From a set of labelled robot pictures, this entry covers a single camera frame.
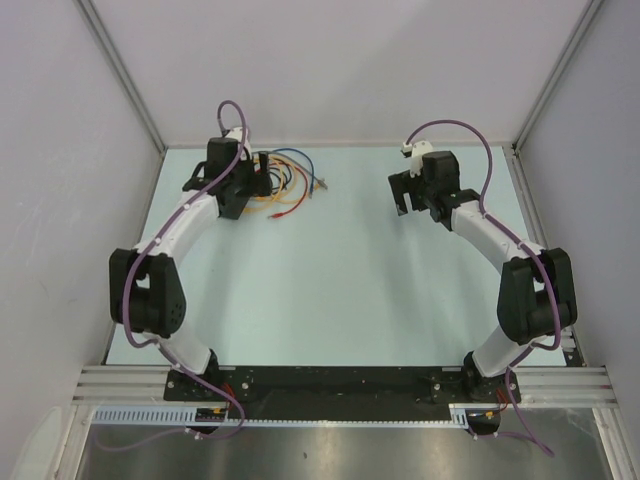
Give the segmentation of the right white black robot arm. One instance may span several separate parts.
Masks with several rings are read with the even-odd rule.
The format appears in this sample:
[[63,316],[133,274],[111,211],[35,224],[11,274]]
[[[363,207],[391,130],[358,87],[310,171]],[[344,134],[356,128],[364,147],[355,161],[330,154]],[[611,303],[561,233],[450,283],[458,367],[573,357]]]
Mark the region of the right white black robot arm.
[[498,271],[498,325],[483,345],[469,352],[461,388],[473,401],[490,402],[511,388],[509,368],[533,350],[559,346],[563,329],[577,320],[571,260],[561,248],[545,249],[520,238],[481,205],[481,196],[460,186],[460,167],[450,151],[428,142],[406,144],[411,163],[388,181],[399,215],[427,211],[434,222],[476,248]]

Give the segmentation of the aluminium frame rail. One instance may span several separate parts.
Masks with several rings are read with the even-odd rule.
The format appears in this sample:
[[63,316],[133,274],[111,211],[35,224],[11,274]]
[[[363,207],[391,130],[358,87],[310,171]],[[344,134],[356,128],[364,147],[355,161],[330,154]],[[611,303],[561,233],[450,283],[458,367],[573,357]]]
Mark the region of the aluminium frame rail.
[[[240,402],[270,393],[409,394],[439,404],[489,404],[515,397],[532,407],[609,407],[617,403],[603,367],[521,367],[469,380],[458,367],[224,367],[223,389]],[[204,403],[217,394],[169,367],[90,366],[73,400],[85,404]]]

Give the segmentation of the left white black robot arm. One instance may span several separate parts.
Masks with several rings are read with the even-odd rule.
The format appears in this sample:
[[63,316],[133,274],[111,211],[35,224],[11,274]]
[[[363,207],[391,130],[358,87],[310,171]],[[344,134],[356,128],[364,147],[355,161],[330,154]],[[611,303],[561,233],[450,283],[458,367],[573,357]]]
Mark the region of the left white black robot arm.
[[216,354],[189,324],[179,266],[215,221],[239,219],[250,199],[272,190],[268,156],[253,153],[244,132],[236,128],[210,139],[205,160],[159,231],[109,258],[112,320],[123,326],[134,347],[155,346],[202,400],[219,392],[224,377]]

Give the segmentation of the black network switch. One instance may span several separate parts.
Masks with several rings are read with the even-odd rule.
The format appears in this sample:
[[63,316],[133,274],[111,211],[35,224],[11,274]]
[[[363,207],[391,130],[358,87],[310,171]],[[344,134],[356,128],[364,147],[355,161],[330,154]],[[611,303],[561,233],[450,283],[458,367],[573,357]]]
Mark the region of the black network switch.
[[269,169],[255,171],[252,179],[252,195],[254,197],[269,197],[272,195],[273,184]]

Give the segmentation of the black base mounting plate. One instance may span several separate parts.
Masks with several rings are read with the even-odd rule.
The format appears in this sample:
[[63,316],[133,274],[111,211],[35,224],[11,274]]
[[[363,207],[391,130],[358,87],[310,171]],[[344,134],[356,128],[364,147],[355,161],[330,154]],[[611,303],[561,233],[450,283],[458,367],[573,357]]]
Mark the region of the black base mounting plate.
[[253,421],[436,421],[454,404],[521,400],[516,376],[483,379],[467,367],[238,366],[216,379]]

